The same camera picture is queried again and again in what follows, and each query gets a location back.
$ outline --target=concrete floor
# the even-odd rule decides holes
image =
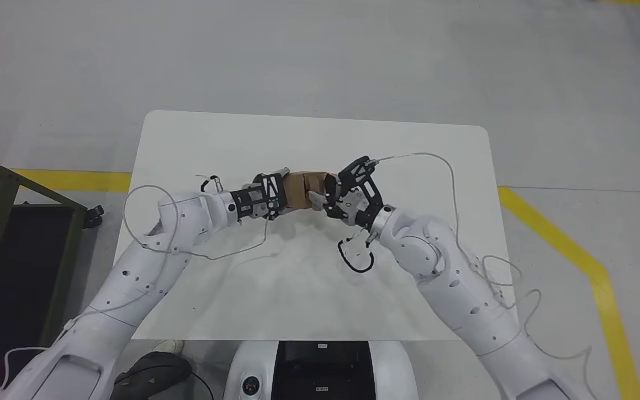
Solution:
[[[8,0],[0,163],[131,171],[154,109],[480,125],[498,184],[528,187],[516,191],[607,267],[638,366],[639,65],[640,7],[586,0]],[[111,266],[124,196],[69,195],[109,212],[74,283],[86,301]],[[589,381],[619,398],[586,278],[503,218],[526,274],[516,294],[545,293],[532,334],[561,354],[593,345]],[[123,366],[150,345],[132,343]],[[224,363],[234,344],[187,354],[203,346]],[[407,348],[423,398],[497,398],[465,349]],[[580,362],[562,367],[580,379]]]

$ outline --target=cardboard box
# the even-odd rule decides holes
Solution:
[[[327,172],[292,172],[283,180],[287,195],[287,207],[294,209],[311,208],[308,191],[324,194],[324,178]]]

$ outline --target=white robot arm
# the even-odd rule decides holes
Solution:
[[[129,245],[89,306],[0,390],[0,399],[108,399],[120,354],[178,280],[192,248],[243,217],[272,219],[283,212],[282,178],[288,172],[258,175],[252,184],[232,192],[212,177],[217,193],[161,199],[158,225]]]
[[[473,350],[503,400],[590,398],[542,357],[487,281],[472,270],[447,224],[385,206],[371,233],[413,275],[436,315]]]
[[[391,251],[436,315],[475,352],[503,400],[591,398],[584,385],[569,383],[542,357],[487,280],[472,270],[449,225],[431,216],[412,218],[382,202],[371,179],[376,164],[366,156],[354,161],[335,181],[328,177],[325,195],[310,193],[312,202],[329,217],[369,231],[367,247],[378,240]]]

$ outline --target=yellow tape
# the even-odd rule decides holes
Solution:
[[[126,172],[50,171],[43,169],[13,169],[51,190],[86,192],[128,192],[131,174]]]
[[[632,4],[640,5],[640,0],[603,0],[606,3]]]
[[[600,324],[609,348],[609,356],[618,382],[620,398],[635,400],[640,396],[640,381],[631,355],[631,348],[624,331],[622,318],[618,312],[609,273],[604,265],[587,253],[560,229],[556,228],[544,215],[527,204],[514,191],[506,187],[498,188],[500,203],[520,221],[531,228],[551,247],[574,263],[591,282]]]

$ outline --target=table top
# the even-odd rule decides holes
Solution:
[[[215,174],[235,190],[257,173],[285,166],[337,172],[362,155],[418,151],[441,155],[455,170],[463,246],[480,257],[507,257],[489,139],[476,126],[153,111],[144,122],[131,188],[197,191],[203,180],[197,175]],[[451,179],[441,161],[390,160],[373,178],[386,203],[454,226]],[[134,232],[155,225],[160,197],[147,189],[130,198],[126,212]],[[263,220],[246,221],[194,251],[217,256],[239,250],[258,243],[263,229]],[[134,338],[457,339],[379,244],[372,246],[377,261],[371,271],[360,275],[344,265],[336,245],[356,227],[304,210],[270,222],[267,231],[267,241],[254,250],[214,262],[193,258]],[[352,256],[365,237],[353,241]],[[121,229],[116,255],[130,242]],[[508,266],[488,269],[493,279],[511,281]],[[513,301],[513,291],[505,289],[505,300]]]

